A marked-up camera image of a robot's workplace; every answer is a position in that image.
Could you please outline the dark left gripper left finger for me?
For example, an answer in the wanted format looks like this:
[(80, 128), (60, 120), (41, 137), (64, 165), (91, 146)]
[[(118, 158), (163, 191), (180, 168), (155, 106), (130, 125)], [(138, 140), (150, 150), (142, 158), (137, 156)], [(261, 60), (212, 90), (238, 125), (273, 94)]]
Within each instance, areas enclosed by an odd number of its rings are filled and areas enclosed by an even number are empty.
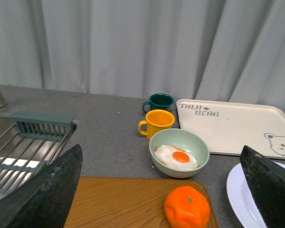
[(83, 154), (74, 145), (0, 200), (0, 228), (62, 228), (78, 185)]

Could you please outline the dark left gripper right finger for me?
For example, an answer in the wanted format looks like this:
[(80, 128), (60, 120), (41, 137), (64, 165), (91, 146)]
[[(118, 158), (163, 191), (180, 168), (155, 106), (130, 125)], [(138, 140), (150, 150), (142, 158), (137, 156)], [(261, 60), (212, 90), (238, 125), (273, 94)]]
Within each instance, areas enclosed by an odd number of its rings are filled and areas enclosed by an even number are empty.
[(245, 145), (240, 163), (252, 198), (268, 228), (285, 228), (285, 168)]

